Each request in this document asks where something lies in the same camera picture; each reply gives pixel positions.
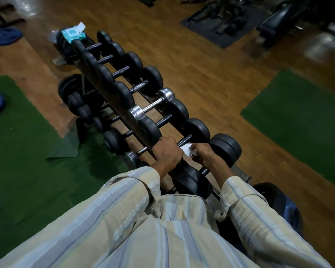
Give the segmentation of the person's right hand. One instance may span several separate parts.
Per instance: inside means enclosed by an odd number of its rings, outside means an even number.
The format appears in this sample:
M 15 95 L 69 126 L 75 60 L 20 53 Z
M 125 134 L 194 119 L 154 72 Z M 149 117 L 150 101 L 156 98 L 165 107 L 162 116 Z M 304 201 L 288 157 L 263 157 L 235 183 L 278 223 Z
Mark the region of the person's right hand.
M 211 172 L 215 170 L 223 170 L 225 162 L 212 150 L 208 143 L 192 143 L 191 150 L 196 155 L 192 155 L 192 160 L 209 169 Z

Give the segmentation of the person's left hand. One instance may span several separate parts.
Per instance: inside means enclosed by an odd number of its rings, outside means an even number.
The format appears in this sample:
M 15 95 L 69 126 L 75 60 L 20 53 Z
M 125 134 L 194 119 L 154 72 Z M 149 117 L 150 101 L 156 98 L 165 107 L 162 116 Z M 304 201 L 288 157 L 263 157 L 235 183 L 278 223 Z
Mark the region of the person's left hand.
M 182 152 L 154 152 L 154 147 L 152 148 L 153 154 L 158 163 L 162 163 L 167 171 L 171 171 L 174 169 L 177 164 L 183 158 L 183 150 Z

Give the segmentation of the white wipe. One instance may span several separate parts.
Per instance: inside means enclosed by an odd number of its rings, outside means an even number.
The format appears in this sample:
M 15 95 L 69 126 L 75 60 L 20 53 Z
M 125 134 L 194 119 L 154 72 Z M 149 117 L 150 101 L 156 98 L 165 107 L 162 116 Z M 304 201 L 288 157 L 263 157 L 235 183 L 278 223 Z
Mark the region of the white wipe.
M 183 150 L 184 154 L 187 157 L 198 157 L 195 149 L 191 148 L 192 143 L 187 143 L 181 146 L 180 148 Z

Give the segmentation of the black rubber dumbbell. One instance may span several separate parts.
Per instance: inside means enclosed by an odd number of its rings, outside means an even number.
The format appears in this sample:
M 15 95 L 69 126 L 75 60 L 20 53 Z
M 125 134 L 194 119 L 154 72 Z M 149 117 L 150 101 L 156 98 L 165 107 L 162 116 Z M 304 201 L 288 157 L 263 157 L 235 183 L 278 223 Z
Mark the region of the black rubber dumbbell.
M 207 126 L 201 120 L 194 117 L 185 121 L 180 132 L 183 138 L 177 143 L 179 147 L 188 143 L 207 143 L 211 137 Z
M 228 167 L 232 167 L 241 156 L 241 146 L 229 135 L 216 134 L 208 143 Z M 203 199 L 207 199 L 212 194 L 217 200 L 220 200 L 219 194 L 206 178 L 209 172 L 210 170 L 205 167 L 197 170 L 182 159 L 172 171 L 175 191 L 180 194 L 196 195 Z

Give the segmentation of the person's right forearm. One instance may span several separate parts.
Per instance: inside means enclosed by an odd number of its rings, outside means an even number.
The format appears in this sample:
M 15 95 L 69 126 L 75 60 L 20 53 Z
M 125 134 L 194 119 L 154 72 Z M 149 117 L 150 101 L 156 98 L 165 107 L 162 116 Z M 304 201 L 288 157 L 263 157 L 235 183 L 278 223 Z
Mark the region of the person's right forearm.
M 229 216 L 252 261 L 260 268 L 332 268 L 266 199 L 224 161 L 210 171 L 221 187 L 221 219 Z

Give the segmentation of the person's left forearm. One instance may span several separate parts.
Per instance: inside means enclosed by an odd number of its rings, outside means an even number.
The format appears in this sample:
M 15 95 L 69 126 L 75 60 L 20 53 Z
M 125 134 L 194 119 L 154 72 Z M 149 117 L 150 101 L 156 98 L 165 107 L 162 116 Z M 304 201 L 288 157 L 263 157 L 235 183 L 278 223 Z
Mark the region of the person's left forearm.
M 82 233 L 98 229 L 102 222 L 110 239 L 127 236 L 140 219 L 163 215 L 165 196 L 160 181 L 176 163 L 159 159 L 152 166 L 119 174 L 107 182 L 97 194 L 89 198 L 89 206 L 81 212 Z

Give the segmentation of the small chrome dumbbell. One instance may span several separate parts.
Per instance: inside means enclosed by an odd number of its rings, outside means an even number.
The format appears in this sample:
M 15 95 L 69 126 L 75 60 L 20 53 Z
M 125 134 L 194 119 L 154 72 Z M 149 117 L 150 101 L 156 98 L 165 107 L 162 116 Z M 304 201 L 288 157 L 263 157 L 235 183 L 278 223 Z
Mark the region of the small chrome dumbbell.
M 124 152 L 121 155 L 121 159 L 123 160 L 124 164 L 128 168 L 128 170 L 134 170 L 138 168 L 141 160 L 136 152 L 133 150 L 129 150 Z

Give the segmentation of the row of small dark dumbbells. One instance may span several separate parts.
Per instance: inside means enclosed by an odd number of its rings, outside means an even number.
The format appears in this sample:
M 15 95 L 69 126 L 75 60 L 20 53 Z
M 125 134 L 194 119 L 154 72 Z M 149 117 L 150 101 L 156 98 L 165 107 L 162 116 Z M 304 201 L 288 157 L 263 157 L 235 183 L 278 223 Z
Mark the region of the row of small dark dumbbells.
M 105 109 L 110 105 L 91 82 L 82 74 L 72 74 L 58 84 L 58 95 L 71 113 L 77 116 L 76 128 L 80 143 L 83 143 L 91 127 L 103 136 L 103 142 L 110 153 L 120 155 L 129 146 L 120 132 L 111 127 L 118 117 L 108 119 Z

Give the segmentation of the row of black dumbbells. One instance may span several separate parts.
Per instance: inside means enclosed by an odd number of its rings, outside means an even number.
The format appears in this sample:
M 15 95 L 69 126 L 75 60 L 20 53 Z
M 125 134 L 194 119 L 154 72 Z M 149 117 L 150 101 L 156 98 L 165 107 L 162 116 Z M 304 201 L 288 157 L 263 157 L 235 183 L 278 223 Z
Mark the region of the row of black dumbbells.
M 159 71 L 152 66 L 143 67 L 140 58 L 134 52 L 124 52 L 120 44 L 114 42 L 106 32 L 98 32 L 98 44 L 93 44 L 90 38 L 73 40 L 71 44 L 63 37 L 61 31 L 57 34 L 58 47 L 62 49 L 63 57 L 68 61 L 80 60 L 97 76 L 112 94 L 117 96 L 119 105 L 129 110 L 135 105 L 133 94 L 141 91 L 145 95 L 157 95 L 163 88 L 163 79 Z M 167 120 L 152 125 L 143 117 L 143 125 L 151 139 L 159 138 L 157 131 L 167 122 L 178 129 L 183 127 L 189 118 L 184 104 L 173 99 L 163 106 Z

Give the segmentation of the black metal dumbbell rack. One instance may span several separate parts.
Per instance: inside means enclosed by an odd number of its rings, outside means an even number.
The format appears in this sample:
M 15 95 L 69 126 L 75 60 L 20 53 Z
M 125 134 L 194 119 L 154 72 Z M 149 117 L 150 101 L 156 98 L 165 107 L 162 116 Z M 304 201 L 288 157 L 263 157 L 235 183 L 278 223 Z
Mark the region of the black metal dumbbell rack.
M 58 93 L 72 113 L 94 123 L 110 153 L 120 155 L 130 170 L 148 166 L 140 156 L 152 155 L 160 128 L 171 124 L 183 135 L 179 147 L 209 143 L 236 175 L 249 181 L 235 166 L 241 146 L 234 138 L 216 134 L 210 140 L 207 126 L 189 117 L 186 106 L 163 87 L 155 67 L 143 66 L 137 54 L 125 52 L 106 32 L 98 32 L 98 41 L 84 38 L 69 43 L 58 33 L 56 49 L 82 72 L 81 88 L 60 88 Z

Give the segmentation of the striped beige shirt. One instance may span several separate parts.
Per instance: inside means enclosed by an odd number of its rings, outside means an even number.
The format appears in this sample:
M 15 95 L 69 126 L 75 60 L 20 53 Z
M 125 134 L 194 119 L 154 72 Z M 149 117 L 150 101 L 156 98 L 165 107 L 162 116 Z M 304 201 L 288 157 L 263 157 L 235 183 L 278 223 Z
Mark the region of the striped beige shirt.
M 259 268 L 231 218 L 219 217 L 222 206 L 213 214 L 201 197 L 166 194 L 160 219 L 146 216 L 118 240 L 103 222 L 81 232 L 80 214 L 89 204 L 89 198 L 77 204 L 13 249 L 0 268 Z

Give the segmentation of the black and blue round weight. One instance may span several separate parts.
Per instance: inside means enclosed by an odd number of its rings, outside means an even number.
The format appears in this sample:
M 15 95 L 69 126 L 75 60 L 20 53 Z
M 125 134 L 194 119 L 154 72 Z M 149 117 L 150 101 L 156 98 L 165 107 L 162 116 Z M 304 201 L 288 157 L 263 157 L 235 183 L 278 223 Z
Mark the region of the black and blue round weight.
M 303 219 L 295 203 L 272 183 L 259 183 L 253 188 L 267 200 L 269 206 L 282 216 L 301 237 Z

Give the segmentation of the green turf mat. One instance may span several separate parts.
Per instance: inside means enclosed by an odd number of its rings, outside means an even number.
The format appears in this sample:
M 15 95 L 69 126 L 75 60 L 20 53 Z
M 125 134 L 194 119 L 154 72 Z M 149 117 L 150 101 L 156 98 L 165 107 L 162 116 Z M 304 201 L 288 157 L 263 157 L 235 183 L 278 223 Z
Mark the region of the green turf mat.
M 75 126 L 58 135 L 7 75 L 0 94 L 1 259 L 127 167 L 94 129 L 82 144 Z
M 241 116 L 335 185 L 335 93 L 285 68 Z

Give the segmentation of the black gym equipment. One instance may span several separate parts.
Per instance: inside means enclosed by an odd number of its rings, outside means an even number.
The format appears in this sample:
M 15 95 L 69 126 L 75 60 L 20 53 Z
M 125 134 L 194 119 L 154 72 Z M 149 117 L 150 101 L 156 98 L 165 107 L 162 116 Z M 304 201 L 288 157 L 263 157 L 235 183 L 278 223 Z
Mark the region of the black gym equipment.
M 206 0 L 205 6 L 187 19 L 186 26 L 201 24 L 206 31 L 234 36 L 246 23 L 246 1 Z

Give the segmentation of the dark grey floor mat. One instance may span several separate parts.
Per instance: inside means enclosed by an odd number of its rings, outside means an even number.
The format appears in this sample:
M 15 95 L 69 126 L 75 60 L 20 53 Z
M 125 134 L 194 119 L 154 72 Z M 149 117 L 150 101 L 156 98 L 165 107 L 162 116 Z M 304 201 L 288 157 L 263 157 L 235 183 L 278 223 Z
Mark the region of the dark grey floor mat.
M 238 31 L 234 36 L 228 36 L 227 34 L 217 35 L 213 32 L 206 31 L 201 24 L 195 24 L 192 27 L 186 26 L 186 21 L 190 17 L 183 19 L 180 21 L 180 24 L 183 27 L 186 27 L 190 31 L 204 37 L 205 39 L 209 40 L 213 44 L 217 45 L 221 49 L 225 49 L 232 45 L 234 42 L 242 38 L 252 29 L 256 28 L 260 23 L 262 23 L 268 17 L 268 13 L 261 8 L 259 5 L 254 4 L 253 0 L 246 1 L 246 13 L 245 19 L 246 23 L 244 27 Z

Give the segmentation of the teal wet wipes packet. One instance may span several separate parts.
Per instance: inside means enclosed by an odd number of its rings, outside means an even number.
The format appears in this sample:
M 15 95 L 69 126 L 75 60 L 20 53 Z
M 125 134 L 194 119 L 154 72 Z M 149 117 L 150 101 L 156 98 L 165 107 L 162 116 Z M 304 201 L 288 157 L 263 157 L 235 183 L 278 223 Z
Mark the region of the teal wet wipes packet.
M 71 44 L 73 40 L 83 40 L 86 38 L 85 28 L 85 25 L 80 22 L 76 26 L 63 29 L 61 33 L 67 42 Z

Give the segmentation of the black weight bench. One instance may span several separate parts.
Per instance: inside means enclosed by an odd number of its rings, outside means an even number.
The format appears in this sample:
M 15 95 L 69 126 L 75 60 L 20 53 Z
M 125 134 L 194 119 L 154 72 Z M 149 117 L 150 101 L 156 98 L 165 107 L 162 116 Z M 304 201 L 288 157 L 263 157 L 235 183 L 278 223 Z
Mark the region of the black weight bench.
M 279 4 L 279 9 L 260 23 L 256 30 L 264 41 L 261 48 L 268 51 L 311 10 L 313 0 L 292 0 Z

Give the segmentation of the black metal stand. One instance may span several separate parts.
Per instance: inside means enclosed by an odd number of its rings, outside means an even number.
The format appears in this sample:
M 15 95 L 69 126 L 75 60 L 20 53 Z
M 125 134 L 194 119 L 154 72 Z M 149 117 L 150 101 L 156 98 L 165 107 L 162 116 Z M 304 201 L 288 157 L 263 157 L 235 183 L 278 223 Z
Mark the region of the black metal stand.
M 14 7 L 13 4 L 10 3 L 0 6 L 0 29 L 26 22 L 26 20 L 21 17 L 18 17 L 17 19 L 11 21 L 6 21 L 4 17 L 1 15 L 1 12 L 3 11 L 16 11 L 16 8 Z

